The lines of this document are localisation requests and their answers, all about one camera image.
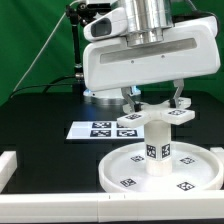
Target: metal cylinder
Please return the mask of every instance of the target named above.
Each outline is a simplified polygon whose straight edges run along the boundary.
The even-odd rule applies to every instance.
[[[118,0],[128,19],[128,46],[163,40],[162,29],[172,26],[170,0]]]

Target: black table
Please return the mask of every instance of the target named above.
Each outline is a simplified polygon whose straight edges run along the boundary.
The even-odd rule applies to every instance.
[[[161,103],[172,94],[145,92],[142,101]],[[183,96],[192,99],[196,118],[172,126],[173,140],[207,149],[224,147],[224,104],[205,92],[186,91]],[[73,121],[115,121],[123,115],[122,106],[86,103],[71,93],[16,95],[0,107],[0,151],[15,150],[18,157],[18,169],[2,194],[103,192],[100,160],[113,149],[141,140],[69,141],[66,136]]]

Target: green screen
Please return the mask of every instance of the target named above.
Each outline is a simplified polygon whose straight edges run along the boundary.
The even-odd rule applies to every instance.
[[[193,0],[204,11],[215,13],[224,22],[223,0]],[[71,0],[0,0],[0,104],[4,103],[22,75],[46,42]],[[172,5],[173,14],[189,12],[184,2]],[[81,52],[88,44],[80,34]],[[224,33],[217,37],[221,63],[224,60]],[[51,42],[35,64],[21,87],[48,84],[54,79],[73,74],[74,54],[71,25],[64,18]],[[223,66],[216,75],[185,80],[185,90],[206,91],[224,102]],[[141,86],[142,90],[170,90],[172,82]],[[43,89],[32,89],[40,92]],[[53,91],[71,91],[70,87],[55,87]]]

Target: cable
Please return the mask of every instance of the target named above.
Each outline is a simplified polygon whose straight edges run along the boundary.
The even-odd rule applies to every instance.
[[[53,86],[71,86],[72,84],[71,83],[61,83],[61,84],[44,84],[44,85],[33,85],[33,86],[27,86],[27,87],[23,87],[21,89],[17,89],[16,91],[13,91],[10,95],[9,95],[9,98],[8,100],[12,99],[13,96],[20,92],[20,91],[23,91],[23,90],[26,90],[26,89],[32,89],[32,88],[41,88],[41,87],[53,87]]]
[[[198,11],[198,9],[191,0],[185,0],[185,2],[191,7],[192,11]]]
[[[82,2],[83,0],[76,0],[73,1],[70,6],[74,5],[75,3],[78,2]],[[52,39],[52,37],[54,36],[55,32],[57,31],[59,25],[61,24],[62,20],[65,17],[65,13],[62,15],[62,17],[59,19],[57,25],[55,26],[55,28],[53,29],[52,33],[50,34],[50,36],[48,37],[47,41],[45,42],[45,44],[43,45],[43,47],[41,48],[41,50],[39,51],[39,53],[37,54],[37,56],[35,57],[35,59],[33,60],[32,64],[30,65],[30,67],[28,68],[28,70],[25,72],[25,74],[22,76],[22,78],[19,80],[19,82],[16,84],[13,92],[16,92],[19,85],[23,82],[23,80],[27,77],[27,75],[29,74],[29,72],[31,71],[31,69],[33,68],[33,66],[36,64],[37,60],[40,58],[41,54],[43,53],[43,51],[45,50],[45,48],[47,47],[47,45],[49,44],[50,40]]]
[[[54,81],[52,81],[49,85],[52,85],[52,84],[55,84],[57,82],[60,82],[60,81],[63,81],[63,80],[66,80],[66,79],[75,79],[75,76],[72,75],[72,76],[63,76],[63,77],[60,77],[60,78],[57,78],[55,79]],[[43,93],[46,93],[52,86],[47,86],[44,90],[43,90]]]

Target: black cable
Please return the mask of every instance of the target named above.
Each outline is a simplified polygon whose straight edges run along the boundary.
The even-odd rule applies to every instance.
[[[13,96],[20,92],[20,91],[23,91],[23,90],[26,90],[26,89],[32,89],[32,88],[41,88],[41,87],[47,87],[47,86],[50,86],[50,87],[53,87],[53,86],[72,86],[71,83],[61,83],[61,84],[44,84],[44,85],[34,85],[34,86],[27,86],[27,87],[23,87],[21,89],[17,89],[16,91],[13,91],[9,97],[8,97],[8,100],[12,99]]]
[[[63,80],[66,80],[66,79],[75,79],[75,76],[74,75],[71,75],[71,76],[63,76],[63,77],[60,77],[60,78],[57,78],[55,79],[54,81],[52,81],[51,83],[49,83],[49,85],[53,85],[57,82],[60,82],[60,81],[63,81]],[[44,90],[43,90],[43,93],[46,93],[52,86],[47,86]]]

